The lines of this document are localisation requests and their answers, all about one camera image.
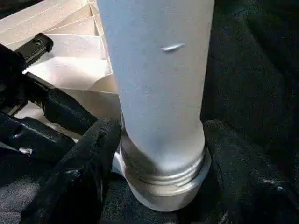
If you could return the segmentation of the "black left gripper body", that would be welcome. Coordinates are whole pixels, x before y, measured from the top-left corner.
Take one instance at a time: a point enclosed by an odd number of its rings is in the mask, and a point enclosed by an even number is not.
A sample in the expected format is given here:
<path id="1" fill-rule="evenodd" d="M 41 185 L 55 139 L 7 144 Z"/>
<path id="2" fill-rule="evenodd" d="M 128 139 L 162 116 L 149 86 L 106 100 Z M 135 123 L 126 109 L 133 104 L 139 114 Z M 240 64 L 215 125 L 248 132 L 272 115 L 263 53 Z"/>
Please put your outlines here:
<path id="1" fill-rule="evenodd" d="M 34 38 L 11 50 L 0 45 L 0 111 L 14 115 L 23 108 L 28 100 L 23 90 L 23 71 L 51 52 L 53 41 L 48 36 L 38 33 Z"/>

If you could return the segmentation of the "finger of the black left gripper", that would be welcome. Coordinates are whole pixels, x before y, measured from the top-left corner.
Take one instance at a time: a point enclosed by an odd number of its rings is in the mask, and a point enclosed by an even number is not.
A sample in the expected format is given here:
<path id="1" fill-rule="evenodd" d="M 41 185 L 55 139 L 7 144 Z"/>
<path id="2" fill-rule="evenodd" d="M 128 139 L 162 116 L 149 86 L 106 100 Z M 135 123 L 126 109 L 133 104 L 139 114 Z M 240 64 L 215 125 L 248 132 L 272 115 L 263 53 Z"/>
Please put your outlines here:
<path id="1" fill-rule="evenodd" d="M 15 149 L 31 149 L 31 156 L 46 162 L 58 162 L 75 145 L 72 138 L 30 118 L 0 115 L 0 141 Z"/>
<path id="2" fill-rule="evenodd" d="M 73 97 L 34 74 L 27 74 L 27 97 L 49 122 L 81 136 L 98 120 Z"/>

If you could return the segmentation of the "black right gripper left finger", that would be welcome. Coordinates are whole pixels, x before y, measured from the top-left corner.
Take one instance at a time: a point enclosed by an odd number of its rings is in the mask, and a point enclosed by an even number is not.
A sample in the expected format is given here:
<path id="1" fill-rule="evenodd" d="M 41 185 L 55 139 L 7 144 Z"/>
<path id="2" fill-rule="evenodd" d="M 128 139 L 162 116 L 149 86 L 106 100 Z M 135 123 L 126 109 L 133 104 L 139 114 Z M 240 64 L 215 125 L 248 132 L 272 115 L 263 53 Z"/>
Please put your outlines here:
<path id="1" fill-rule="evenodd" d="M 121 127 L 99 119 L 41 179 L 21 224 L 96 224 L 101 217 Z"/>

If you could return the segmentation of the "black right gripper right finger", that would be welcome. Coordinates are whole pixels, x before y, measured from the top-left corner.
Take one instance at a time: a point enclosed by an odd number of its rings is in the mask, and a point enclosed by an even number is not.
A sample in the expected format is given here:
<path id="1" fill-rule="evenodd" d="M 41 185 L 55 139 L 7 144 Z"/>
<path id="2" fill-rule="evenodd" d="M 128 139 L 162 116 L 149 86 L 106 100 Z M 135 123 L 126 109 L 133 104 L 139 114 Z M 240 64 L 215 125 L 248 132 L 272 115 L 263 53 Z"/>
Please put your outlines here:
<path id="1" fill-rule="evenodd" d="M 225 224 L 297 224 L 299 191 L 264 150 L 219 120 L 203 125 Z"/>

